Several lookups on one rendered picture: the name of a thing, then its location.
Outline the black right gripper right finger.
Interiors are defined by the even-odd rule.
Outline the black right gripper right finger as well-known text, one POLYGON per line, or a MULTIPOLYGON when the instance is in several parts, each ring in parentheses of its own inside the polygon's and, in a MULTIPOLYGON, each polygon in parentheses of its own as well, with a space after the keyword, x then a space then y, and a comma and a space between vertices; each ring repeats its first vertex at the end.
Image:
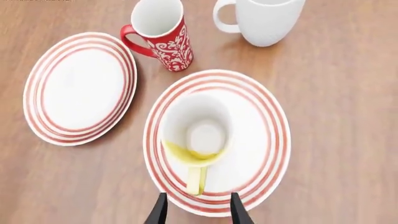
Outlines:
POLYGON ((230 210, 233 224, 254 224, 236 192, 231 193, 230 210))

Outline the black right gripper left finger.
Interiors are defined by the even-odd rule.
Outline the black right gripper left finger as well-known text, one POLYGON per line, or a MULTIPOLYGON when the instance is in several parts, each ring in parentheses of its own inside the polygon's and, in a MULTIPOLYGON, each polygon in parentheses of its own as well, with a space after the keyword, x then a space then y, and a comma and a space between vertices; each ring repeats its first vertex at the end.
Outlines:
POLYGON ((167 219, 168 201, 167 194, 162 192, 151 210, 144 224, 165 224, 167 219))

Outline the white plate with red rings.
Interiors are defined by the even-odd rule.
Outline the white plate with red rings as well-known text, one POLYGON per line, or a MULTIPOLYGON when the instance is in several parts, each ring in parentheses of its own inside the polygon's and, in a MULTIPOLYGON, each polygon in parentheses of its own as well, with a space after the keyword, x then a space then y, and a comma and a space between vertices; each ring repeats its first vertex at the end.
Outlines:
POLYGON ((170 85, 153 105, 143 136, 151 179, 176 206, 206 217, 228 217, 232 192, 244 207, 258 206, 277 188, 289 164, 291 135, 279 102, 259 82, 229 70, 204 70, 170 85), (176 100, 191 93, 215 96, 228 107, 234 126, 227 153, 209 167, 205 191, 186 193, 188 167, 164 151, 160 123, 176 100))
POLYGON ((136 87, 136 62, 119 39, 79 33, 49 48, 35 63, 24 87, 24 116, 44 141, 82 145, 120 121, 136 87))

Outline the yellow and white mug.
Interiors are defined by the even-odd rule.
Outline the yellow and white mug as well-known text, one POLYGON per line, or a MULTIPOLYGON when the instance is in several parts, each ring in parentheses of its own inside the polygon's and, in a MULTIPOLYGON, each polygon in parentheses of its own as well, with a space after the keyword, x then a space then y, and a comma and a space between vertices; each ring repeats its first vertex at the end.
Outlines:
POLYGON ((231 113, 221 100, 204 92, 172 102, 160 121, 166 155, 188 167, 186 192, 201 195, 207 168, 217 163, 231 145, 231 113))

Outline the red mug with white pattern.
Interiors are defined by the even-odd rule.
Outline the red mug with white pattern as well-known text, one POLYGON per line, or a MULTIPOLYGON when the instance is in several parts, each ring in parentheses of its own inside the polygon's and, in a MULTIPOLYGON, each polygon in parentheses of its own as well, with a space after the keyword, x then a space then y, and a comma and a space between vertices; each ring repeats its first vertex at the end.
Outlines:
POLYGON ((140 0, 120 38, 128 48, 157 58, 171 72, 185 70, 193 61, 181 0, 140 0))

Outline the white ribbed mug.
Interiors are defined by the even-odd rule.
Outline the white ribbed mug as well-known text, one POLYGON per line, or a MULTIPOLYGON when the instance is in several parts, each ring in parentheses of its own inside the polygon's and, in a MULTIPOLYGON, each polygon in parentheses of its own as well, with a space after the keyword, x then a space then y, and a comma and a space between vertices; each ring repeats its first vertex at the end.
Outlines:
POLYGON ((240 33, 256 47, 282 40, 294 27, 306 0, 217 0, 213 8, 215 26, 225 33, 240 33), (236 25, 223 23, 219 10, 235 5, 236 25))

